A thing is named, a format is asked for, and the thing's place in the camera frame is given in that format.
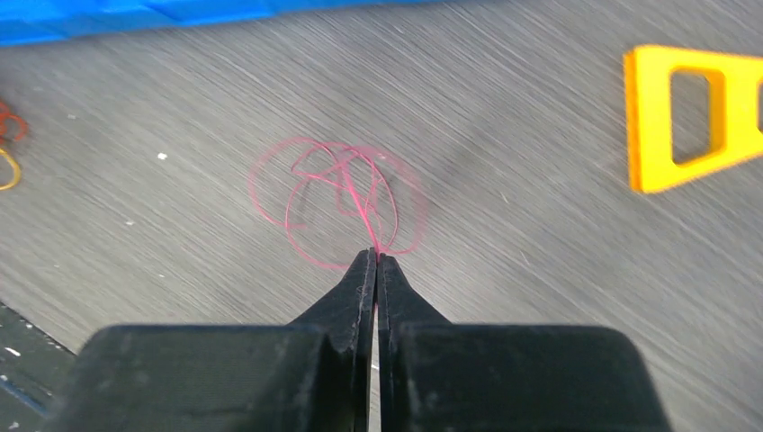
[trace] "dark edge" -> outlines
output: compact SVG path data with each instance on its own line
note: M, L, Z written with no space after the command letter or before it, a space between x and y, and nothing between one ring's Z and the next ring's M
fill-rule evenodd
M337 286L291 323L326 330L332 346L346 362L351 374L347 396L354 406L354 432L368 430L375 284L376 253L371 248L361 251Z
M37 432L75 358L0 303L0 430Z
M392 256L381 255L376 272L376 295L379 305L379 384L381 396L381 432L400 429L395 406L395 386L403 377L395 371L399 326L411 324L451 324L437 309L414 291Z

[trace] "rubber band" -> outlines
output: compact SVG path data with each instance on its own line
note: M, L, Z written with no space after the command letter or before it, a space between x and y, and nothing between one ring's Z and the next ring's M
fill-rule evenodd
M18 126L18 131L11 138L7 138L5 136L5 134L8 133L9 122L15 123ZM24 119L18 115L11 113L11 109L8 108L8 105L0 102L0 137L2 137L2 140L4 142L16 142L25 137L28 131L29 126L27 125L26 121L24 121ZM3 159L7 165L11 167L13 174L9 183L0 184L0 192L7 191L8 189L15 187L22 180L22 168L19 163L16 162L16 159L14 159L13 156L8 153L8 150L4 147L4 142L0 143L0 158Z
M301 153L297 157L296 161L292 164L290 172L293 175L301 177L301 180L292 189L288 200L285 204L285 210L283 213L283 220L278 220L268 213L262 204L259 202L257 193L257 182L263 167L276 155L280 154L284 150L294 146L310 146L306 151ZM311 155L317 152L324 152L330 156L333 165L318 172L310 172L298 169L299 166L308 159ZM350 164L353 162L360 162L368 172L369 188L367 194L362 194L358 191L358 180L354 179L350 173ZM406 184L411 191L411 199L413 201L413 213L415 217L415 225L413 229L413 240L407 248L393 249L392 246L399 233L399 211L398 203L395 200L390 184L382 171L379 169L379 165L386 165L393 167L396 172L396 178ZM312 182L320 182L325 185L329 185L335 189L335 204L339 214L343 216L349 216L359 218L364 226L371 240L377 257L379 254L387 255L403 255L412 252L421 242L424 235L424 229L426 227L426 200L421 190L421 182L418 176L414 173L413 169L402 159L394 156L388 151L380 150L377 148L366 146L348 146L341 142L320 142L311 138L293 138L286 141L282 141L270 150L268 150L263 156L261 156L249 173L248 187L249 194L252 199L252 203L255 205L257 211L265 217L269 222L283 227L286 231L286 237L289 242L294 246L297 253L303 258L307 259L314 265L324 268L347 268L347 265L338 265L332 263L326 263L320 261L314 256L309 255L294 239L292 234L293 230L306 229L306 224L292 223L292 206L294 199L299 195L300 191L304 189L308 184ZM382 217L379 214L379 201L380 201L380 189L381 193L388 197L392 218L393 227L391 229L389 239L384 241L384 229L382 224ZM343 194L348 194L352 198L354 209L347 209L342 205Z

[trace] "tangled string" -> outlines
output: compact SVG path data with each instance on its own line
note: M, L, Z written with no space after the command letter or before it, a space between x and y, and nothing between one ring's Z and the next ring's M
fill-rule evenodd
M289 198L286 201L285 211L283 213L283 219L279 220L271 216L262 206L258 197L258 181L259 176L263 170L263 167L271 161L275 156L284 150L294 146L308 146L297 160L291 166L290 172L301 177L301 180L292 189L289 194ZM317 152L324 152L332 160L331 166L326 169L310 172L299 169L299 166L305 159ZM363 194L359 189L359 180L353 178L350 172L350 164L353 162L360 162L364 167L365 175L367 176L367 182L370 185L368 193ZM384 164L388 167L393 167L396 172L396 178L402 181L411 191L411 198L413 200L415 227L413 231L413 240L409 247L393 249L392 245L395 243L396 237L399 232L399 211L398 203L395 200L390 184L385 178L382 171L379 169L379 165ZM328 185L335 190L334 196L336 198L336 207L340 215L349 216L360 219L365 229L371 238L371 243L376 250L377 256L379 254L388 255L402 255L413 251L421 242L423 237L424 228L426 225L426 204L424 195L421 191L421 183L418 176L413 172L411 167L399 157L392 155L390 152L380 150L377 148L366 146L348 146L341 142L320 142L310 138L293 138L278 143L276 146L267 151L261 156L249 173L249 193L251 195L252 203L257 210L271 223L284 227L286 231L286 237L289 242L292 243L297 252L310 261L312 264L322 266L324 268L346 268L347 265L338 265L332 263L323 262L314 256L309 255L294 239L293 230L305 230L307 227L303 223L293 223L292 207L295 197L297 197L300 191L312 182L319 182L324 185ZM380 189L382 197L386 196L388 202L391 204L391 212L393 218L393 227L391 234L387 241L383 241L385 238L382 217L379 214L380 203ZM352 199L354 208L347 209L342 204L343 194L349 195Z

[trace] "floor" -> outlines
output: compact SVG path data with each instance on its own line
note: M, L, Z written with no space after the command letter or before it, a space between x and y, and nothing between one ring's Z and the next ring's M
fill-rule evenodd
M4 49L0 98L33 135L0 196L0 299L75 350L123 321L290 320L338 272L256 214L247 171L292 136L364 143L421 175L426 237L400 260L448 318L612 326L677 431L763 430L763 162L632 193L621 60L642 43L763 56L760 16L759 0L487 0ZM677 88L691 151L704 88ZM264 180L268 205L286 178ZM302 241L367 246L336 228Z

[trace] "orange plastic frame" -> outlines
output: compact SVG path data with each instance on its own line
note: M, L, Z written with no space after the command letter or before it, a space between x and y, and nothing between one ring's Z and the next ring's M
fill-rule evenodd
M625 54L631 188L656 193L763 154L758 128L763 58L644 45ZM698 74L710 88L710 151L673 161L670 79Z

